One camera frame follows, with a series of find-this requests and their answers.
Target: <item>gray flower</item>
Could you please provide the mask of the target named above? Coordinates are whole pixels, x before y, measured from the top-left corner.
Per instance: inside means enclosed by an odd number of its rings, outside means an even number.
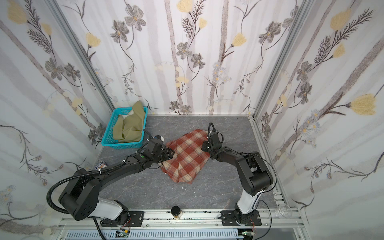
[[[129,30],[125,25],[125,22],[113,20],[112,29],[115,30],[115,33],[111,33],[111,37],[113,37],[113,41],[118,43],[121,38],[124,42],[128,42],[126,34],[129,33]]]
[[[281,23],[275,23],[274,21],[272,21],[269,26],[265,29],[266,33],[259,35],[259,43],[263,43],[265,40],[271,43],[273,41],[273,37],[280,33],[280,26]]]
[[[268,113],[265,112],[265,114],[262,116],[262,121],[266,122],[268,120],[268,117],[269,117]]]
[[[268,124],[265,125],[263,130],[265,138],[269,138],[269,134],[271,134],[271,132],[272,132],[271,127]]]
[[[308,82],[305,82],[301,87],[301,92],[297,95],[298,98],[301,98],[301,104],[308,102],[308,94],[311,94],[312,85],[310,85]]]
[[[45,69],[51,73],[51,78],[61,80],[63,77],[61,76],[64,73],[63,66],[57,66],[56,61],[53,58],[49,58],[49,61],[45,62]]]
[[[174,111],[175,109],[179,109],[179,106],[180,104],[177,101],[174,101],[174,102],[171,101],[169,109]]]
[[[297,81],[307,81],[307,73],[311,71],[312,64],[309,64],[308,61],[305,61],[301,64],[301,69],[297,70]]]
[[[78,77],[78,78],[81,77],[80,71],[75,70],[74,66],[72,66],[72,64],[68,63],[68,65],[66,65],[64,68],[65,68],[65,72],[67,73],[67,76],[72,77],[74,82],[76,82],[76,77]]]
[[[201,61],[202,59],[203,57],[201,57],[201,53],[193,54],[191,57],[191,61],[193,62],[193,67],[195,68],[198,65],[200,68],[203,68],[205,63]]]
[[[97,134],[99,135],[99,138],[103,138],[106,129],[107,127],[104,126],[104,124],[101,122],[96,130]]]
[[[183,115],[187,115],[187,114],[191,114],[192,113],[192,107],[191,106],[187,106],[187,105],[184,105],[181,107],[180,109],[180,112],[183,114]]]
[[[298,10],[299,10],[299,6],[295,6],[295,8],[291,10],[291,17],[286,18],[283,21],[283,25],[282,25],[283,28],[290,28],[291,27]]]
[[[97,134],[95,133],[95,130],[91,130],[88,135],[88,139],[92,141],[92,145],[96,143]]]
[[[131,7],[131,5],[127,4],[125,11],[130,15],[130,17],[124,18],[128,26],[135,25],[136,30],[141,31],[141,26],[147,25],[147,23],[141,19],[144,13],[138,6],[133,5],[133,7]]]
[[[188,43],[179,43],[177,45],[177,49],[179,50],[176,55],[180,56],[181,59],[185,59],[185,57],[192,56],[192,52],[188,50],[189,46]]]
[[[332,179],[332,174],[331,174],[331,170],[330,169],[327,172],[327,178],[328,179]]]

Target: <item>wire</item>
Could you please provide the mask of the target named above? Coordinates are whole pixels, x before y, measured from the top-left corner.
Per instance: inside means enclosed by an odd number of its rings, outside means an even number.
[[[47,200],[47,203],[48,205],[55,211],[58,211],[58,212],[61,212],[61,213],[64,213],[64,214],[69,214],[69,212],[65,209],[62,209],[61,207],[58,207],[56,206],[53,201],[52,201],[52,193],[53,191],[60,185],[62,185],[63,183],[66,183],[66,182],[69,182],[70,180],[73,180],[73,179],[76,179],[76,178],[80,178],[80,177],[85,177],[85,176],[93,176],[93,175],[100,175],[100,174],[103,174],[105,172],[109,172],[109,171],[113,171],[113,170],[116,170],[120,167],[122,167],[123,165],[125,165],[125,162],[122,162],[120,163],[119,165],[116,165],[116,166],[110,166],[110,167],[106,167],[106,168],[103,168],[101,170],[92,170],[92,171],[89,171],[88,173],[84,173],[84,174],[81,174],[81,175],[77,175],[77,176],[72,176],[72,177],[68,177],[66,179],[63,179],[57,183],[55,183],[47,192],[47,196],[46,196],[46,200]]]
[[[212,125],[212,131],[216,131],[215,126],[212,122],[209,122],[208,124],[208,142],[209,142],[209,157],[212,158],[212,143],[211,143],[211,125]]]
[[[252,219],[251,219],[251,223],[252,223],[252,232],[253,232],[253,235],[254,235],[256,233],[256,226],[253,223]]]
[[[265,191],[265,192],[263,192],[263,193],[272,191],[272,190],[276,187],[276,184],[277,184],[277,173],[276,173],[275,169],[272,167],[272,165],[271,165],[267,160],[265,160],[264,158],[262,158],[262,157],[260,157],[260,156],[258,156],[258,155],[256,155],[256,154],[254,154],[254,153],[252,153],[252,152],[245,152],[245,153],[243,153],[243,154],[252,154],[253,156],[257,156],[257,157],[263,159],[264,162],[268,163],[269,166],[271,166],[273,172],[275,173],[275,184],[273,185],[273,187],[272,187],[270,190]]]
[[[120,230],[121,230],[121,231],[123,231],[123,232],[125,232],[125,231],[126,231],[126,230],[124,230],[124,229],[123,229],[123,227],[125,227],[127,224],[129,224],[129,223],[130,223],[130,221],[131,221],[131,219],[132,219],[132,218],[130,218],[128,222],[126,222],[126,223],[125,223],[123,226],[121,226],[121,227],[120,227]]]
[[[213,155],[212,159],[216,159],[217,155],[219,155],[220,153],[229,152],[229,151],[232,151],[232,149],[230,149],[230,148],[222,149],[222,150],[218,151],[217,153],[215,153],[215,155]]]
[[[147,130],[143,129],[143,131],[146,132],[149,135],[149,139],[153,138],[152,135]]]
[[[104,237],[103,233],[101,232],[100,227],[99,227],[99,224],[97,223],[96,218],[94,218],[93,221],[95,222],[97,231],[99,232],[101,239],[102,239],[102,240],[107,240],[107,239]]]
[[[143,131],[146,132],[149,137],[147,139],[147,142],[144,143],[141,147],[139,147],[139,149],[136,150],[136,152],[140,152],[140,150],[143,149],[149,143],[149,140],[151,140],[153,138],[152,135],[147,130],[143,129]]]
[[[254,240],[260,239],[260,238],[264,237],[265,235],[267,235],[267,233],[269,232],[269,230],[271,230],[271,226],[272,226],[272,214],[271,214],[271,210],[269,209],[269,207],[268,207],[268,205],[266,204],[266,202],[264,202],[263,200],[260,200],[260,201],[263,202],[263,203],[267,206],[268,211],[269,211],[269,215],[271,216],[271,223],[270,223],[270,225],[269,225],[269,228],[268,228],[267,232],[266,232],[263,236],[258,237],[258,238],[255,238]]]

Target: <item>floral wallpaper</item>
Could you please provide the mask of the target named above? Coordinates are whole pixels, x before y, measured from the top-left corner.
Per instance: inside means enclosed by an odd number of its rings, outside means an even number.
[[[248,114],[297,0],[58,0],[115,107]]]
[[[0,6],[0,238],[51,239],[46,193],[93,167],[110,111],[44,1]]]
[[[382,239],[384,3],[316,0],[257,121],[311,239]]]

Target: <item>small jar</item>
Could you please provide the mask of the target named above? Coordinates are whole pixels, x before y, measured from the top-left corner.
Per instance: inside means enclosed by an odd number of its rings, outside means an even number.
[[[173,206],[170,213],[172,214],[173,218],[179,220],[183,212],[181,211],[180,207]]]

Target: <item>red plaid cloth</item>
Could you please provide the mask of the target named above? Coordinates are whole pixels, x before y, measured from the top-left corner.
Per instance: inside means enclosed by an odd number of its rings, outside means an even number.
[[[209,158],[209,153],[201,151],[207,131],[196,129],[176,141],[167,143],[175,151],[171,160],[163,162],[161,170],[174,182],[192,183]]]

